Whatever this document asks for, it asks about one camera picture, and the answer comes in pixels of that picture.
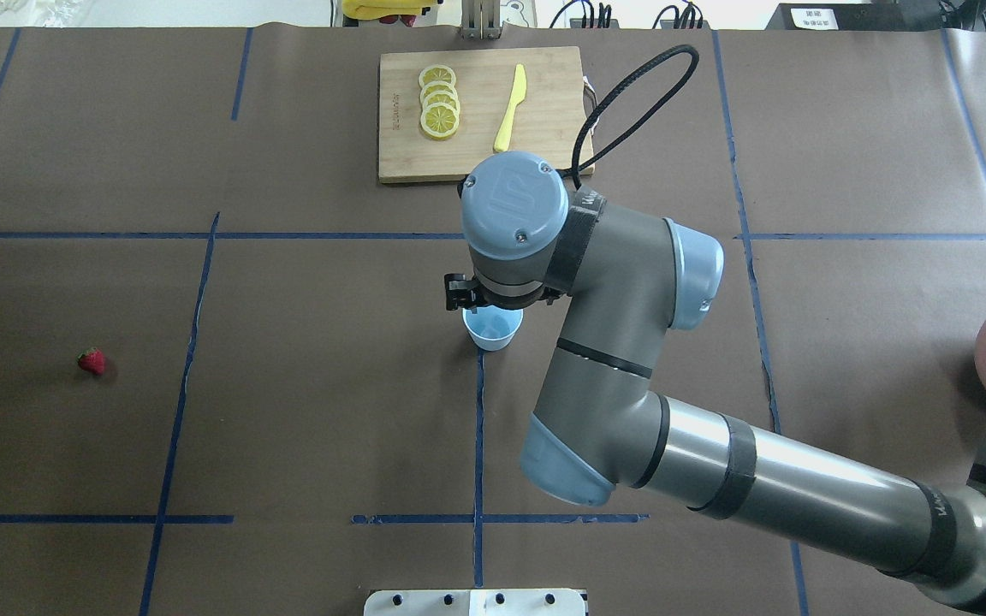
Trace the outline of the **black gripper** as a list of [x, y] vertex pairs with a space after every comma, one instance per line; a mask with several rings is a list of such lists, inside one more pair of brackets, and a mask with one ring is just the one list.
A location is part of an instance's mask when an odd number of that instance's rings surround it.
[[462, 273], [443, 276], [443, 292], [447, 311], [477, 311], [494, 307], [505, 311], [523, 311], [529, 305], [551, 305], [564, 295], [563, 292], [533, 281], [523, 285], [500, 285], [482, 281], [478, 274], [468, 277]]

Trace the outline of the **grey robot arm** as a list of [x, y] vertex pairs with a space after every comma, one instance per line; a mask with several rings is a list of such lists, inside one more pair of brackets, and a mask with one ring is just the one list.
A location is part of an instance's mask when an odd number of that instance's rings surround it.
[[630, 489], [986, 615], [986, 243], [717, 240], [497, 153], [460, 183], [450, 308], [562, 298], [523, 472]]

